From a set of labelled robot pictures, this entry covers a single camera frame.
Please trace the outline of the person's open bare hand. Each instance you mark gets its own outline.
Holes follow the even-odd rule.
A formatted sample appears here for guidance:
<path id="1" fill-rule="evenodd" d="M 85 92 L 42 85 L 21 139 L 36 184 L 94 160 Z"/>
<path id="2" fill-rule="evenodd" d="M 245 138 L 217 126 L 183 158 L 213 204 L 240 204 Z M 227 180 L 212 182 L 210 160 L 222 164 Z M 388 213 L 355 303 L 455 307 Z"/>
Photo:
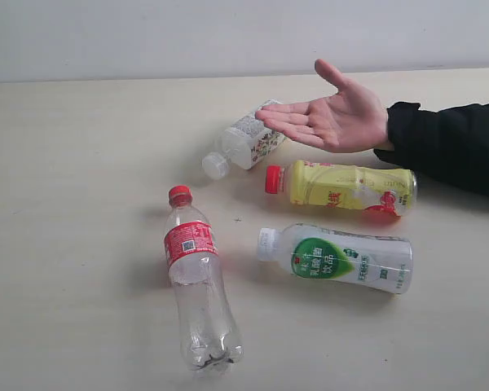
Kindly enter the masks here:
<path id="1" fill-rule="evenodd" d="M 316 73 L 337 93 L 309 102 L 271 104 L 255 112 L 264 125 L 291 140 L 333 153 L 392 151 L 387 109 L 374 92 L 322 59 Z"/>

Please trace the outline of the black sleeved forearm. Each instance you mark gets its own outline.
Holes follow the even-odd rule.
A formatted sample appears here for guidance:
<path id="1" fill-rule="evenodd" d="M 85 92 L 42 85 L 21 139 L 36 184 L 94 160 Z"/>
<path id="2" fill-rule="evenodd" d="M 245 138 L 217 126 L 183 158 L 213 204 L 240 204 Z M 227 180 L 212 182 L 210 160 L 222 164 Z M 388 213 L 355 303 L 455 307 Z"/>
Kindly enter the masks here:
<path id="1" fill-rule="evenodd" d="M 393 149 L 376 149 L 380 160 L 489 196 L 489 103 L 431 112 L 398 102 L 388 115 Z"/>

